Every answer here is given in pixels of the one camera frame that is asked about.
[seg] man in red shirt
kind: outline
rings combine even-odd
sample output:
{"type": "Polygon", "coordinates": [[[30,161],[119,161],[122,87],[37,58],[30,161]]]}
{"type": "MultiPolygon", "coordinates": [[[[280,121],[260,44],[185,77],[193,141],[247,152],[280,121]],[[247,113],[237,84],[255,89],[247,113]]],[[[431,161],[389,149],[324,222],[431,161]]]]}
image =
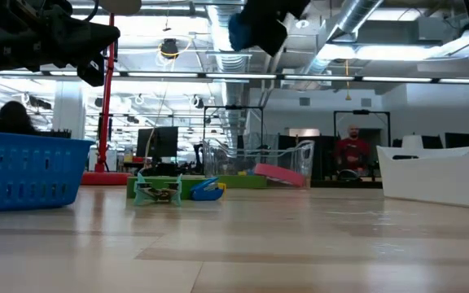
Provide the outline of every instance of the man in red shirt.
{"type": "Polygon", "coordinates": [[[369,154],[369,144],[359,138],[359,128],[356,125],[348,127],[348,138],[336,143],[335,158],[338,169],[364,169],[369,154]]]}

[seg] blue laundry basket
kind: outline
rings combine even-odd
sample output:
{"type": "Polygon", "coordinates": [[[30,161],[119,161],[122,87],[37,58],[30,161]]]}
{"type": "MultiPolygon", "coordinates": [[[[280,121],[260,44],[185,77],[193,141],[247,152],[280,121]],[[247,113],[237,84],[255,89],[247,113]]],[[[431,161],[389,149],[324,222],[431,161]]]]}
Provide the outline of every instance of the blue laundry basket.
{"type": "Polygon", "coordinates": [[[92,144],[0,133],[0,211],[73,203],[92,144]]]}

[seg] red pole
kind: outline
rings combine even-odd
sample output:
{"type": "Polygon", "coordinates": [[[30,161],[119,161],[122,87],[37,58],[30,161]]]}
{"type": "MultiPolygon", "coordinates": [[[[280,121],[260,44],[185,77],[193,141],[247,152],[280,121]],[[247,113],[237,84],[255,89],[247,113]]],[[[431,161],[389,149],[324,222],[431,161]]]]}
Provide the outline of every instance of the red pole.
{"type": "MultiPolygon", "coordinates": [[[[115,15],[110,14],[110,26],[115,25],[115,15]]],[[[110,118],[110,95],[112,93],[113,65],[115,59],[115,42],[108,48],[106,81],[104,83],[103,96],[103,123],[101,124],[101,138],[99,140],[99,157],[95,164],[95,172],[104,172],[106,164],[106,146],[107,146],[107,125],[110,118]]]]}

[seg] green block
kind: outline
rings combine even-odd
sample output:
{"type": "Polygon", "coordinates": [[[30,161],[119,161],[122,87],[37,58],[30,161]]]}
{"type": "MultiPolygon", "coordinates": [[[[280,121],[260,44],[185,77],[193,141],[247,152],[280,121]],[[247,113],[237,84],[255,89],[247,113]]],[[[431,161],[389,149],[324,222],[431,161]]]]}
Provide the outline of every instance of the green block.
{"type": "Polygon", "coordinates": [[[227,190],[231,188],[240,188],[240,189],[267,188],[267,178],[264,176],[221,175],[221,176],[218,176],[218,182],[225,183],[227,185],[227,190]]]}
{"type": "MultiPolygon", "coordinates": [[[[150,182],[151,185],[155,188],[164,188],[168,182],[176,182],[176,177],[144,177],[146,182],[150,182]]],[[[182,195],[181,200],[191,200],[191,188],[202,181],[205,178],[203,176],[192,176],[185,175],[182,177],[182,195]]],[[[136,177],[128,178],[128,185],[126,187],[126,196],[128,199],[135,198],[135,182],[137,181],[136,177]]]]}

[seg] white column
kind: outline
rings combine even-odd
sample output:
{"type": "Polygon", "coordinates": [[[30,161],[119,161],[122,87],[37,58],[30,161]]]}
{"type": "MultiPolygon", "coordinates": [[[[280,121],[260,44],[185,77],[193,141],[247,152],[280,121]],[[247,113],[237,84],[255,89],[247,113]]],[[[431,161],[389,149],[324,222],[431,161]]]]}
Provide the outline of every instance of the white column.
{"type": "Polygon", "coordinates": [[[53,130],[72,130],[72,138],[85,138],[86,99],[81,81],[58,81],[55,87],[53,130]]]}

